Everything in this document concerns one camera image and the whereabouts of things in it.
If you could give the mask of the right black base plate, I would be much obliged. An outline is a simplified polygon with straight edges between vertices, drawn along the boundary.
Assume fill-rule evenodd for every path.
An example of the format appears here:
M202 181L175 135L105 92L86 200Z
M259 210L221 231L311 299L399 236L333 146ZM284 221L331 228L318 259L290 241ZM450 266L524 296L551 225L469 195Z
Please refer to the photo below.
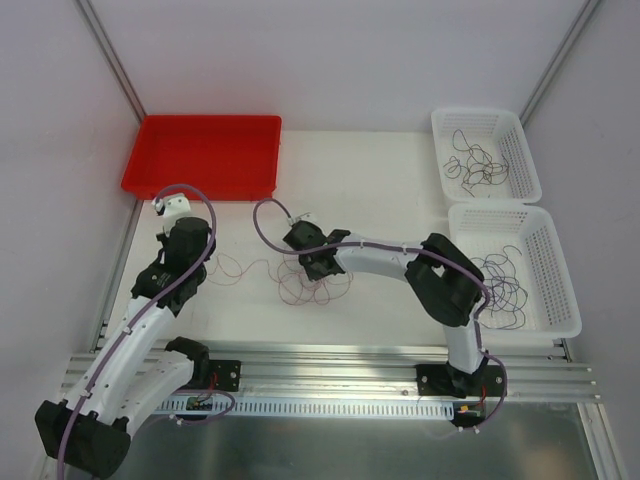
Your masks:
M502 368L487 362L482 362L474 373L465 373L448 363L418 364L415 372L419 396L500 397L506 387Z

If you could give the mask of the white perforated basket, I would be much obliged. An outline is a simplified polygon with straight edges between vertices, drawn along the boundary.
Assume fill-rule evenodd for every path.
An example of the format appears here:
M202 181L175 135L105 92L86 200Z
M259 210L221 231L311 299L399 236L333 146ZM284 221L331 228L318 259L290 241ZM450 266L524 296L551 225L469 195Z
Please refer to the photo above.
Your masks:
M484 335L552 341L574 338L582 320L550 214L517 202L458 203L448 212L453 243L484 276L491 299Z
M534 204L542 191L519 117L489 108L431 113L435 157L445 202Z

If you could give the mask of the far white perforated basket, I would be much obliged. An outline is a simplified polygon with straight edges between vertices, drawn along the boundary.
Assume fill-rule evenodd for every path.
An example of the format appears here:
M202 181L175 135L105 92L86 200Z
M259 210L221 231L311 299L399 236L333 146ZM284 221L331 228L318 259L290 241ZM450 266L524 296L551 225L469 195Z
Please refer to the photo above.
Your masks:
M534 204L542 191L519 117L489 108L431 113L435 157L445 202Z

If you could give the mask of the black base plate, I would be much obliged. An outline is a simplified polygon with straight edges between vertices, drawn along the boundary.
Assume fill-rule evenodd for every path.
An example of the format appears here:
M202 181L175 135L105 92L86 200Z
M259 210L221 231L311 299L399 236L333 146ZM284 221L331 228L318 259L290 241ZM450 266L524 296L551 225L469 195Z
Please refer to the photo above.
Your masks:
M506 387L502 368L487 362L482 362L474 373L465 373L448 363L418 364L415 372L419 396L500 397Z
M206 390L238 392L242 373L242 362L239 360L210 359L204 377Z

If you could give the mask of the aluminium mounting rail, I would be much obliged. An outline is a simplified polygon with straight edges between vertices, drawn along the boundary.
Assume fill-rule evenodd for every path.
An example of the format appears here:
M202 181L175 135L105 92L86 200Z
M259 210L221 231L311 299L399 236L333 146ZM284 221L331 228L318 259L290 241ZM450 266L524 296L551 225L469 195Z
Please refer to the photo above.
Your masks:
M208 344L214 359L241 363L243 396L294 398L415 398L416 365L440 362L442 346L374 347L260 342ZM563 348L492 348L507 370L513 402L599 403L602 391L586 363Z

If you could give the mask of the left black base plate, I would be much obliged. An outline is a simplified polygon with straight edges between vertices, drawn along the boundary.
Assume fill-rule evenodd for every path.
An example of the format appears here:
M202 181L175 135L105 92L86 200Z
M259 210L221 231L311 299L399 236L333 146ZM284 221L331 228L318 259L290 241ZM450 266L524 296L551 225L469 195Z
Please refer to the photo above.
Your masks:
M242 373L242 362L239 360L210 359L204 377L206 390L238 392Z

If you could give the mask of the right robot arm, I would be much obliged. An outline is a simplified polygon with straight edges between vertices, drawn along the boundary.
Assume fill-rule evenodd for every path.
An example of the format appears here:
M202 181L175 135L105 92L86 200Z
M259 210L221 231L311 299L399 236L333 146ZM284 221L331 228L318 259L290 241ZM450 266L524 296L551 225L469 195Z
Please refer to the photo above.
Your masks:
M443 326L447 342L447 362L427 375L429 388L465 398L483 385L488 360L481 353L472 315L486 299L484 276L446 236L432 233L421 243L385 243L343 229L326 235L301 220L283 241L298 253L312 281L369 273L407 283L428 316Z

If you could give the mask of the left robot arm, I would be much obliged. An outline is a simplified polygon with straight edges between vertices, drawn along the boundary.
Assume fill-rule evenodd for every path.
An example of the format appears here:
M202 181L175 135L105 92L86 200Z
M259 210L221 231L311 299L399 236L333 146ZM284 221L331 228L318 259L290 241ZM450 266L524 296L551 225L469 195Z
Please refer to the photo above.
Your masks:
M35 423L46 454L99 479L123 463L133 436L174 391L210 384L209 351L184 337L167 343L158 363L136 374L166 326L206 278L215 249L209 223L177 220L158 237L158 257L137 277L119 327L81 379L57 403L44 401Z

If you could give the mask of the red plastic tray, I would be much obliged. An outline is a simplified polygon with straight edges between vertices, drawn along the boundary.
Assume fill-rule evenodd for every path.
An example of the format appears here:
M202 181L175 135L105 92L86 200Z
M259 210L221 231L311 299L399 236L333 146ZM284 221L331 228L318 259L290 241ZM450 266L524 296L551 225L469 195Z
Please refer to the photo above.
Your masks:
M211 201L269 197L276 189L281 129L276 115L149 115L121 188L140 200L178 183Z

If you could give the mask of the near white perforated basket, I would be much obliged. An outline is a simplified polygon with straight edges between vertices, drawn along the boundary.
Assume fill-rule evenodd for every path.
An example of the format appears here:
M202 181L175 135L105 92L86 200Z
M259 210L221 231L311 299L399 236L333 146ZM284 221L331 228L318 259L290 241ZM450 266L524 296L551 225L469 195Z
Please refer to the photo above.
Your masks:
M552 341L574 338L582 320L550 214L517 202L458 203L448 212L453 243L484 276L491 299L484 335Z

